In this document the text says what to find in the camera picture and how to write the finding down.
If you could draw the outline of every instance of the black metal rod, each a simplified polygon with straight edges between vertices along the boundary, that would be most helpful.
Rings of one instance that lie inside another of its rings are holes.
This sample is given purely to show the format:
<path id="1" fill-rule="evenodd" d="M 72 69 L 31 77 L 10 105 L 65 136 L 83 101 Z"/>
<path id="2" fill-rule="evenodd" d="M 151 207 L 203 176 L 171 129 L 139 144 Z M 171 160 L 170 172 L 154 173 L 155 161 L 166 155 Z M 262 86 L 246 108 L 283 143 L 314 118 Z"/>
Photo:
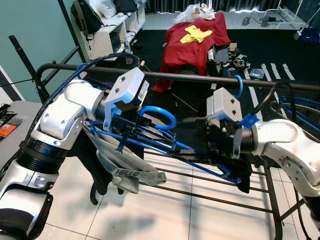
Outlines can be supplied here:
<path id="1" fill-rule="evenodd" d="M 76 46 L 61 62 L 60 64 L 66 64 L 80 49 L 79 46 Z M 48 74 L 48 76 L 42 81 L 44 85 L 47 85 L 48 82 L 60 71 L 60 69 L 54 69 Z"/>
<path id="2" fill-rule="evenodd" d="M 278 207 L 276 192 L 274 188 L 274 183 L 272 181 L 270 168 L 265 166 L 266 166 L 266 163 L 264 164 L 264 171 L 266 173 L 266 176 L 265 176 L 266 185 L 268 187 L 268 190 L 270 191 L 269 197 L 270 197 L 271 209 L 273 211 L 273 221 L 275 226 L 274 239 L 282 240 L 283 231 L 282 231 L 282 225 L 281 225 L 281 219 L 280 219 L 280 213 L 279 213 L 279 207 Z"/>
<path id="3" fill-rule="evenodd" d="M 158 153 L 158 152 L 152 152 L 152 151 L 144 151 L 145 154 L 153 154 L 153 155 L 157 155 L 157 156 L 163 156 L 163 157 L 166 157 L 166 158 L 171 158 L 170 156 L 166 156 L 166 155 L 163 155 L 161 153 Z M 253 174 L 257 174 L 257 175 L 263 175 L 263 176 L 266 176 L 267 174 L 264 173 L 264 172 L 259 172 L 259 171 L 252 171 Z"/>
<path id="4" fill-rule="evenodd" d="M 149 185 L 145 184 L 144 182 L 139 182 L 139 184 L 145 185 L 145 186 L 149 186 Z M 252 210 L 257 210 L 257 211 L 271 213 L 271 214 L 273 213 L 273 211 L 270 210 L 270 209 L 265 209 L 265 208 L 256 207 L 256 206 L 250 206 L 250 205 L 246 205 L 246 204 L 242 204 L 242 203 L 238 203 L 238 202 L 233 202 L 233 201 L 227 201 L 227 200 L 214 198 L 214 197 L 210 197 L 210 196 L 203 196 L 203 195 L 196 194 L 196 193 L 193 193 L 193 192 L 181 191 L 181 190 L 178 190 L 178 189 L 173 189 L 173 188 L 169 188 L 169 187 L 165 187 L 165 186 L 156 185 L 156 186 L 149 186 L 149 187 L 156 188 L 156 189 L 167 190 L 167 191 L 171 191 L 171 192 L 179 193 L 179 194 L 185 194 L 185 195 L 189 195 L 189 196 L 192 196 L 192 197 L 207 199 L 207 200 L 211 200 L 211 201 L 215 201 L 215 202 L 219 202 L 219 203 L 223 203 L 223 204 L 230 204 L 230 205 L 238 206 L 238 207 L 241 207 L 241 208 L 252 209 Z"/>
<path id="5" fill-rule="evenodd" d="M 29 58 L 27 57 L 25 51 L 23 50 L 23 48 L 19 44 L 16 37 L 14 35 L 11 35 L 11 36 L 9 36 L 9 39 L 10 39 L 12 45 L 14 46 L 16 53 L 19 55 L 20 59 L 22 60 L 25 68 L 28 70 L 32 79 L 34 80 L 35 86 L 36 86 L 37 91 L 39 93 L 40 100 L 42 103 L 44 103 L 47 100 L 47 98 L 50 96 L 50 94 L 48 93 L 47 89 L 45 88 L 45 85 L 41 82 L 41 80 L 40 80 L 41 77 L 39 77 L 39 75 L 37 74 L 36 70 L 34 69 L 34 66 L 31 64 Z"/>
<path id="6" fill-rule="evenodd" d="M 37 73 L 39 76 L 47 69 L 61 69 L 61 70 L 71 70 L 75 71 L 77 69 L 76 65 L 72 64 L 53 64 L 45 63 L 41 65 Z M 89 67 L 86 72 L 88 73 L 105 73 L 105 74 L 124 74 L 128 69 L 120 68 L 108 68 L 108 67 L 98 67 L 92 66 Z M 222 84 L 222 85 L 233 85 L 238 86 L 239 81 L 236 78 L 227 78 L 227 77 L 216 77 L 216 76 L 199 76 L 199 75 L 186 75 L 186 74 L 174 74 L 174 73 L 163 73 L 163 72 L 143 72 L 146 77 L 159 78 L 159 79 L 168 79 L 184 82 L 197 82 L 197 83 L 207 83 L 207 84 Z M 259 87 L 259 88 L 272 88 L 277 82 L 276 81 L 261 81 L 261 80 L 245 80 L 243 79 L 243 84 L 249 87 Z M 292 89 L 300 92 L 310 92 L 310 93 L 319 93 L 319 85 L 307 85 L 307 84 L 298 84 L 290 83 Z"/>
<path id="7" fill-rule="evenodd" d="M 214 183 L 218 183 L 218 184 L 225 184 L 225 185 L 234 186 L 234 187 L 237 186 L 236 184 L 234 184 L 234 183 L 232 183 L 232 182 L 228 182 L 228 181 L 215 180 L 215 179 L 211 179 L 211 178 L 208 178 L 208 177 L 196 176 L 196 175 L 192 175 L 192 174 L 188 174 L 188 173 L 183 173 L 183 172 L 178 172 L 178 171 L 171 171 L 171 170 L 164 169 L 164 168 L 158 168 L 158 167 L 156 167 L 156 169 L 159 170 L 159 171 L 162 171 L 162 172 L 166 172 L 166 173 L 177 174 L 177 175 L 186 176 L 186 177 L 195 178 L 195 179 L 201 179 L 201 180 L 205 180 L 205 181 L 209 181 L 209 182 L 214 182 Z M 250 187 L 250 190 L 258 191 L 258 192 L 263 192 L 263 193 L 267 193 L 267 194 L 269 193 L 268 190 L 261 189 L 261 188 L 256 188 L 256 187 Z"/>
<path id="8" fill-rule="evenodd" d="M 71 23 L 71 20 L 70 20 L 70 18 L 69 18 L 69 15 L 68 15 L 66 6 L 65 6 L 65 4 L 64 4 L 64 1 L 63 1 L 63 0 L 58 0 L 58 3 L 59 3 L 59 6 L 60 6 L 60 8 L 61 8 L 63 17 L 64 17 L 64 19 L 65 19 L 65 21 L 66 21 L 66 24 L 67 24 L 67 26 L 68 26 L 68 28 L 69 28 L 69 31 L 70 31 L 70 33 L 71 33 L 72 39 L 73 39 L 73 41 L 74 41 L 74 44 L 75 44 L 76 46 L 80 46 L 79 41 L 78 41 L 78 38 L 77 38 L 76 33 L 75 33 L 75 30 L 74 30 L 74 28 L 73 28 L 73 26 L 72 26 L 72 23 Z M 85 58 L 84 52 L 82 51 L 81 48 L 79 48 L 78 51 L 79 51 L 79 55 L 80 55 L 80 58 L 81 58 L 82 62 L 83 62 L 83 63 L 86 63 L 86 58 Z"/>
<path id="9" fill-rule="evenodd" d="M 302 206 L 305 203 L 303 199 L 300 199 L 299 206 Z M 280 216 L 280 221 L 286 219 L 290 214 L 292 214 L 295 210 L 298 209 L 298 204 L 296 203 L 293 207 L 291 207 L 288 211 Z"/>

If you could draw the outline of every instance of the plastic bag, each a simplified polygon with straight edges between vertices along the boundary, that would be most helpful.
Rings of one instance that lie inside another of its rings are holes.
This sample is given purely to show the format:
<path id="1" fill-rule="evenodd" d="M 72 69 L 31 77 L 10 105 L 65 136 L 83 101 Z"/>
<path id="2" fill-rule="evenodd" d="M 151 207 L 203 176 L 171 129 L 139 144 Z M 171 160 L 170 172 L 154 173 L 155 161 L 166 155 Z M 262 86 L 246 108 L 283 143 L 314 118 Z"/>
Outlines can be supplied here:
<path id="1" fill-rule="evenodd" d="M 144 4 L 147 0 L 133 0 L 135 4 Z"/>
<path id="2" fill-rule="evenodd" d="M 262 69 L 252 68 L 249 75 L 257 79 L 263 79 L 265 76 L 265 72 Z"/>
<path id="3" fill-rule="evenodd" d="M 176 18 L 174 19 L 174 22 L 177 23 L 191 23 L 195 20 L 204 17 L 204 12 L 200 11 L 200 3 L 189 5 L 185 11 L 180 13 Z"/>
<path id="4" fill-rule="evenodd" d="M 102 0 L 96 4 L 96 9 L 103 14 L 106 19 L 112 18 L 117 13 L 116 6 L 111 0 Z"/>
<path id="5" fill-rule="evenodd" d="M 215 19 L 215 14 L 212 9 L 209 9 L 208 6 L 204 3 L 189 5 L 185 11 L 180 13 L 175 19 L 174 22 L 177 23 L 191 23 L 197 19 Z"/>

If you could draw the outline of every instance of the red shirt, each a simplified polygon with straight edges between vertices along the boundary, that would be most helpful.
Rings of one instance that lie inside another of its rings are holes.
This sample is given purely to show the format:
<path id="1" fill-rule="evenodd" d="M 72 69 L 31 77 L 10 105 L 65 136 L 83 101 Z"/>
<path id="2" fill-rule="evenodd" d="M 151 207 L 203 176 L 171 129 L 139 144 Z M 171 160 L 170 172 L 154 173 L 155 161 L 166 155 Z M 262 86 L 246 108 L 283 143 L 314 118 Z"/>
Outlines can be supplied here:
<path id="1" fill-rule="evenodd" d="M 212 30 L 212 34 L 205 37 L 201 43 L 197 41 L 181 43 L 180 39 L 188 34 L 185 28 L 195 25 L 201 31 Z M 184 65 L 193 65 L 200 75 L 207 75 L 208 51 L 212 46 L 229 45 L 225 16 L 216 13 L 215 20 L 198 19 L 194 22 L 181 22 L 165 33 L 167 43 L 164 49 L 160 71 L 162 73 L 179 74 Z M 159 79 L 153 90 L 163 93 L 173 80 Z"/>

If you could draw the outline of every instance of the gray cloth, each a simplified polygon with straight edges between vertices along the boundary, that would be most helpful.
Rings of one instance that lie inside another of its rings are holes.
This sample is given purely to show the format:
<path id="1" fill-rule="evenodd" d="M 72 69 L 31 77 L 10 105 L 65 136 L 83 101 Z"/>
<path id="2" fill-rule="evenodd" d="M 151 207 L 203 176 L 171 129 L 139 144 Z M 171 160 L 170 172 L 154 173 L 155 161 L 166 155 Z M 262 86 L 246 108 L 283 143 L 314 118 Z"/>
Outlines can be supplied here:
<path id="1" fill-rule="evenodd" d="M 122 153 L 115 151 L 119 145 L 119 141 L 115 138 L 91 132 L 88 122 L 85 122 L 83 129 L 97 148 L 97 157 L 103 167 L 112 174 L 112 183 L 118 188 L 137 194 L 139 181 L 150 186 L 163 184 L 167 181 L 164 172 L 159 172 L 127 147 L 124 147 Z"/>

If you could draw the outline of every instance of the black backpack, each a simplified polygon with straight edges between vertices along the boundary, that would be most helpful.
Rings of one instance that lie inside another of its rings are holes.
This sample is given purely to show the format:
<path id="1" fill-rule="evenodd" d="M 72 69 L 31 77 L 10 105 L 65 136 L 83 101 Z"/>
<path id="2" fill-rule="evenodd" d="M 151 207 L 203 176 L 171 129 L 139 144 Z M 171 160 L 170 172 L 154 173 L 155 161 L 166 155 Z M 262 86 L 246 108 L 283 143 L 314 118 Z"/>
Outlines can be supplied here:
<path id="1" fill-rule="evenodd" d="M 101 28 L 101 25 L 104 26 L 100 17 L 85 0 L 74 1 L 71 6 L 71 12 L 75 17 L 77 26 L 83 31 L 86 38 L 88 38 L 89 34 L 96 33 Z"/>
<path id="2" fill-rule="evenodd" d="M 113 0 L 117 13 L 132 13 L 137 10 L 134 0 Z"/>

